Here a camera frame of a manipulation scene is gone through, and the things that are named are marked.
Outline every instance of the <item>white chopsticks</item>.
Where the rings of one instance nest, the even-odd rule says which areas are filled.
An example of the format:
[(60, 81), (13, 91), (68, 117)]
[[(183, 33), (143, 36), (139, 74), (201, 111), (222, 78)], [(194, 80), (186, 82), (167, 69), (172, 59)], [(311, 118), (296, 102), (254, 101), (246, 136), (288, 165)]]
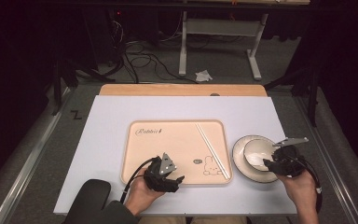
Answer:
[(214, 160), (216, 161), (217, 165), (219, 166), (220, 170), (223, 173), (223, 176), (225, 177), (225, 179), (229, 179), (229, 175), (225, 169), (225, 167), (223, 166), (223, 163), (220, 161), (219, 157), (217, 156), (216, 152), (214, 151), (211, 143), (209, 142), (208, 138), (206, 137), (204, 131), (202, 130), (202, 128), (200, 127), (200, 125), (198, 123), (196, 123), (197, 129), (199, 130), (206, 146), (208, 147), (208, 149), (211, 151), (211, 154), (213, 155)]

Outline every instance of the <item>metal stand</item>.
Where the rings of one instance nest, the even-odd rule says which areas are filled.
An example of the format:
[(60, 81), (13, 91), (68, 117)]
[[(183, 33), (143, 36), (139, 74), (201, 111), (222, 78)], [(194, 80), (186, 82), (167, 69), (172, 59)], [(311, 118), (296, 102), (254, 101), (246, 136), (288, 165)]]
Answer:
[(260, 21), (221, 21), (221, 20), (203, 20), (203, 19), (187, 19), (187, 12), (183, 12), (182, 22), (182, 47), (179, 61), (179, 76), (186, 75), (186, 37), (187, 34), (199, 35), (242, 35), (253, 36), (255, 42), (252, 49), (247, 49), (247, 57), (252, 68), (255, 80), (261, 80), (260, 70), (257, 66), (255, 53), (260, 43), (261, 35), (268, 14), (263, 14)]

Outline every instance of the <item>human hand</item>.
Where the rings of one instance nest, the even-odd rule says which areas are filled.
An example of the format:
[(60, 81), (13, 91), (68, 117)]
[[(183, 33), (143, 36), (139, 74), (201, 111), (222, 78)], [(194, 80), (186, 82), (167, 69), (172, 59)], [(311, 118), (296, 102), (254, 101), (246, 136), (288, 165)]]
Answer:
[[(145, 168), (141, 169), (138, 175), (144, 175)], [(136, 177), (130, 188), (130, 195), (125, 202), (126, 207), (134, 216), (138, 216), (146, 210), (153, 201), (162, 196), (165, 192), (153, 191), (150, 189), (142, 176)]]
[(284, 184), (287, 195), (296, 206), (300, 223), (319, 223), (316, 212), (317, 192), (315, 182), (307, 170), (301, 175), (287, 177), (276, 175)]

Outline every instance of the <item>cartoon drawing on tray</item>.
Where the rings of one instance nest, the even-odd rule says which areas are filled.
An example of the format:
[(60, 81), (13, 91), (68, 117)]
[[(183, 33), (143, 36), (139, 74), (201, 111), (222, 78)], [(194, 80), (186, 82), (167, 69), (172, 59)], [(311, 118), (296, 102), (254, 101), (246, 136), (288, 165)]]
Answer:
[(216, 161), (212, 156), (205, 157), (204, 175), (222, 175)]

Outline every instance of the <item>tray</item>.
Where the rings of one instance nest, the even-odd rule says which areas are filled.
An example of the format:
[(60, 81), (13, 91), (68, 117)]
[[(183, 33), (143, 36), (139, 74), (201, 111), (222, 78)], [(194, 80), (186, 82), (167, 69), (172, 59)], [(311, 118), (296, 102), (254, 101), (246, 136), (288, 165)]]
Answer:
[[(221, 161), (226, 176), (197, 125)], [(143, 162), (156, 156), (162, 157), (164, 152), (177, 167), (168, 178), (176, 179), (184, 175), (184, 185), (226, 184), (232, 179), (225, 130), (219, 120), (137, 120), (131, 124), (128, 132), (121, 173), (123, 183), (127, 184)]]

